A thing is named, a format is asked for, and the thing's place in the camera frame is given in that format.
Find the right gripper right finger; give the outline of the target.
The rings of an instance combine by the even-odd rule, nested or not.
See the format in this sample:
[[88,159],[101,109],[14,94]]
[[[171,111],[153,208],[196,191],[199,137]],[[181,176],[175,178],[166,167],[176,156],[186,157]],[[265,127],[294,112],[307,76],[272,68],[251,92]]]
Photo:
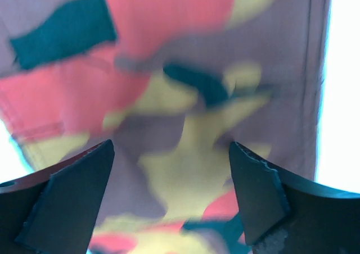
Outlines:
[[237,142],[229,162],[254,253],[359,252],[359,194],[303,178]]

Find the orange camouflage trousers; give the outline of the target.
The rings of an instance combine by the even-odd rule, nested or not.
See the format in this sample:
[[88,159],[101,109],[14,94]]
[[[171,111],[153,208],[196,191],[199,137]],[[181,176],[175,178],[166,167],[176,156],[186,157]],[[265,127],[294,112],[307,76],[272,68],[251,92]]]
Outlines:
[[32,173],[112,141],[86,252],[248,253],[230,144],[314,179],[329,6],[1,0],[1,120]]

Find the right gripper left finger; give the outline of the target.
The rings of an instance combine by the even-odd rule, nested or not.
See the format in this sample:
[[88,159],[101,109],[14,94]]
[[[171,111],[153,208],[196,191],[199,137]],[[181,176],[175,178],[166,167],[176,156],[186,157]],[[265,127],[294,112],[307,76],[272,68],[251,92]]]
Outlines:
[[86,253],[114,156],[106,140],[1,183],[1,253]]

